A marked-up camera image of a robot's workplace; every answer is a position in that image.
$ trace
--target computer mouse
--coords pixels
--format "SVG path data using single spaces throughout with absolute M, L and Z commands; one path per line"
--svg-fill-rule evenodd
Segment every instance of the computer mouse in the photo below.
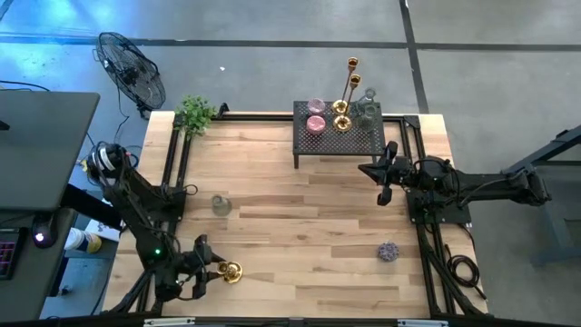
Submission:
M 30 232 L 36 247 L 45 249 L 53 246 L 58 237 L 56 213 L 36 213 Z

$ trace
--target green plant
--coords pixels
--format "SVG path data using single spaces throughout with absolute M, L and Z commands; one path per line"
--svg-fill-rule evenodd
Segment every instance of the green plant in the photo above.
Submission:
M 208 105 L 208 100 L 199 95 L 186 95 L 182 105 L 175 108 L 175 113 L 182 116 L 182 123 L 176 129 L 183 130 L 186 139 L 190 140 L 192 135 L 203 135 L 212 117 L 216 115 L 216 107 Z

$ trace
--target wooden tabletop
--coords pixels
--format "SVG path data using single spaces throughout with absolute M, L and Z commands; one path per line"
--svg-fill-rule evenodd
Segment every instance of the wooden tabletop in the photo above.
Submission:
M 419 117 L 426 153 L 451 160 L 442 115 Z M 152 184 L 162 179 L 172 120 L 172 112 L 156 112 L 149 122 L 139 173 Z M 401 144 L 395 124 L 385 123 L 385 135 Z M 415 144 L 413 134 L 409 136 Z M 185 183 L 195 183 L 200 191 L 188 198 L 177 236 L 188 251 L 199 234 L 207 233 L 212 249 L 240 263 L 244 275 L 232 285 L 210 282 L 198 301 L 167 302 L 163 315 L 428 317 L 418 238 L 404 193 L 394 187 L 391 203 L 377 206 L 378 186 L 357 169 L 370 160 L 301 156 L 300 169 L 295 170 L 292 122 L 212 123 L 204 137 L 192 141 Z M 212 213 L 210 199 L 215 194 L 232 202 L 233 210 L 225 218 Z M 463 230 L 442 225 L 442 235 L 454 254 L 476 259 Z M 386 241 L 399 246 L 393 263 L 377 258 L 378 245 Z M 143 271 L 134 244 L 133 236 L 125 233 L 104 309 L 115 306 Z M 435 279 L 438 303 L 444 308 L 441 283 Z M 487 310 L 476 291 L 462 291 L 480 310 Z M 182 296 L 190 297 L 191 292 L 191 284 L 184 285 Z

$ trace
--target concrete floor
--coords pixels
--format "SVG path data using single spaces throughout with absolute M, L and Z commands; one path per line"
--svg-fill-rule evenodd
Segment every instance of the concrete floor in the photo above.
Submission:
M 581 44 L 581 4 L 575 0 L 408 4 L 413 33 L 421 43 Z M 180 40 L 406 41 L 398 0 L 14 0 L 0 21 L 0 38 L 85 37 L 102 31 Z M 0 44 L 1 77 L 58 91 L 98 92 L 102 99 L 90 133 L 95 140 L 112 141 L 122 121 L 116 88 L 93 60 L 92 49 Z M 361 60 L 362 85 L 377 88 L 385 113 L 419 112 L 407 49 L 141 49 L 160 67 L 167 92 L 163 110 L 172 110 L 185 94 L 227 102 L 238 111 L 288 111 L 293 100 L 334 99 L 345 78 L 344 61 L 355 55 Z M 418 57 L 429 112 L 444 114 L 456 166 L 465 172 L 497 172 L 581 122 L 579 52 L 419 51 Z M 124 95 L 122 109 L 132 117 L 121 144 L 141 144 L 146 122 Z M 88 149 L 85 142 L 84 153 Z M 82 172 L 75 171 L 72 180 L 93 188 Z M 532 254 L 550 246 L 539 210 L 509 202 L 473 203 L 470 210 L 490 312 L 581 325 L 581 260 L 544 268 L 529 262 Z M 102 264 L 94 266 L 106 273 Z M 93 300 L 86 302 L 94 303 L 99 291 L 87 291 Z M 74 308 L 59 314 L 87 313 L 86 308 Z

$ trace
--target black fan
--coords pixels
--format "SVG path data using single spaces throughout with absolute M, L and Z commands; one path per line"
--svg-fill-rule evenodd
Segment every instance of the black fan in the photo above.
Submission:
M 137 104 L 142 118 L 146 118 L 145 112 L 162 107 L 165 89 L 157 64 L 147 59 L 131 41 L 117 33 L 101 33 L 96 52 L 117 87 Z

